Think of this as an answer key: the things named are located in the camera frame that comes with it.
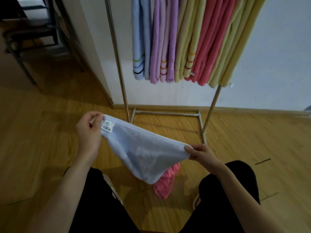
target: clothes rack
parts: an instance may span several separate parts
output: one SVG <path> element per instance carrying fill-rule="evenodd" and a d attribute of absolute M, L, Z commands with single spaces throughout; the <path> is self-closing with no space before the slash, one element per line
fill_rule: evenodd
<path fill-rule="evenodd" d="M 125 86 L 124 86 L 123 72 L 122 72 L 122 68 L 121 68 L 121 61 L 120 61 L 120 58 L 119 58 L 119 50 L 118 50 L 117 36 L 116 36 L 116 33 L 115 33 L 115 24 L 114 24 L 113 13 L 112 13 L 112 8 L 111 8 L 111 1 L 110 0 L 105 0 L 105 4 L 106 4 L 107 17 L 108 17 L 108 22 L 109 22 L 109 27 L 110 27 L 110 34 L 111 34 L 112 44 L 113 44 L 114 51 L 115 51 L 115 58 L 116 58 L 116 63 L 117 63 L 117 68 L 118 68 L 118 74 L 119 74 L 119 80 L 120 80 L 120 86 L 121 86 L 121 91 L 122 91 L 122 97 L 123 97 L 124 109 L 125 109 L 125 113 L 126 113 L 127 122 L 132 124 L 133 120 L 134 120 L 135 114 L 197 117 L 199 119 L 200 125 L 201 125 L 200 133 L 202 135 L 203 142 L 205 144 L 207 144 L 206 137 L 205 137 L 205 131 L 206 131 L 208 122 L 209 122 L 209 120 L 211 118 L 213 109 L 214 109 L 214 107 L 216 105 L 218 96 L 220 94 L 220 91 L 221 91 L 221 88 L 222 88 L 221 85 L 218 85 L 218 87 L 217 87 L 217 90 L 215 92 L 215 95 L 214 95 L 211 107 L 208 110 L 207 118 L 205 119 L 204 125 L 203 125 L 203 122 L 202 122 L 202 116 L 201 116 L 200 111 L 198 111 L 197 113 L 173 113 L 173 112 L 157 112 L 157 111 L 140 111 L 140 110 L 136 110 L 136 108 L 134 108 L 133 112 L 132 112 L 131 119 L 130 119 L 129 111 L 128 111 L 128 105 L 127 105 L 126 92 L 125 92 Z"/>

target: towel label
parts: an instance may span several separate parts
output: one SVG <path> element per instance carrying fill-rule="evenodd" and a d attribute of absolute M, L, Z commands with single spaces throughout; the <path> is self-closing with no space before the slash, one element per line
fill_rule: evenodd
<path fill-rule="evenodd" d="M 112 132 L 112 129 L 114 128 L 114 126 L 115 126 L 115 123 L 105 120 L 101 128 L 107 132 Z"/>

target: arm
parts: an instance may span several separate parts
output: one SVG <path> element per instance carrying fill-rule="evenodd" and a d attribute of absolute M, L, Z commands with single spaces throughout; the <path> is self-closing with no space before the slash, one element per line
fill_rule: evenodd
<path fill-rule="evenodd" d="M 92 118 L 96 117 L 93 126 Z M 84 114 L 76 125 L 78 154 L 68 168 L 52 197 L 29 225 L 27 232 L 68 232 L 80 201 L 89 169 L 95 160 L 101 141 L 99 112 Z"/>
<path fill-rule="evenodd" d="M 189 159 L 198 161 L 210 173 L 217 176 L 246 233 L 285 232 L 256 200 L 247 192 L 233 172 L 214 155 L 204 144 L 185 147 Z"/>

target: green stripe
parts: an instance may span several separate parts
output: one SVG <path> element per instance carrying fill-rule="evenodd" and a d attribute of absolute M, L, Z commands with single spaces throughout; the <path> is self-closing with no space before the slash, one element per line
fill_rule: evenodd
<path fill-rule="evenodd" d="M 136 60 L 133 59 L 133 61 L 134 61 L 134 62 L 139 62 L 139 61 L 142 59 L 142 57 L 144 57 L 144 56 L 145 56 L 145 54 L 142 54 L 142 56 L 140 57 L 139 60 L 136 61 Z"/>

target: person's left hand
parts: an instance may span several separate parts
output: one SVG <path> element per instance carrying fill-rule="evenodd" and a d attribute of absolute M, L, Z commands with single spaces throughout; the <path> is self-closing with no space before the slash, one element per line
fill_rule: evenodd
<path fill-rule="evenodd" d="M 87 112 L 76 125 L 78 136 L 78 157 L 93 162 L 98 154 L 101 142 L 100 125 L 104 115 L 97 111 Z"/>

